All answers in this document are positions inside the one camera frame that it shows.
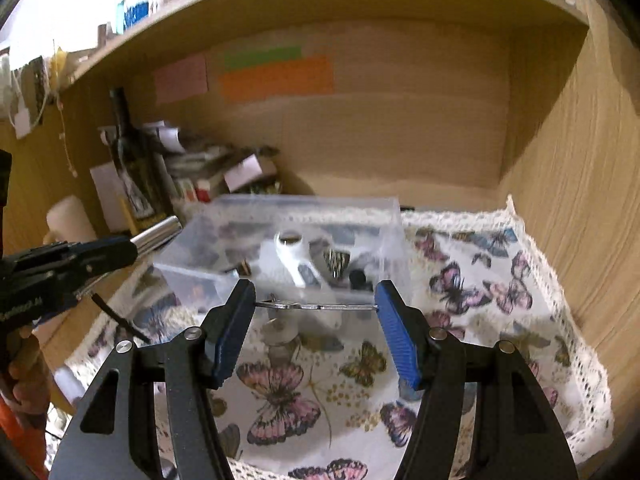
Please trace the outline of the person's left hand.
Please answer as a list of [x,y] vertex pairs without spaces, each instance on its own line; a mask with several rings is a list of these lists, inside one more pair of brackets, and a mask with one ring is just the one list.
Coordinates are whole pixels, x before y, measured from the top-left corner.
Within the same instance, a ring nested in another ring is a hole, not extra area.
[[2,398],[23,428],[43,430],[51,402],[51,373],[32,326],[20,328],[12,336],[20,338],[20,348],[9,362],[9,391],[2,392]]

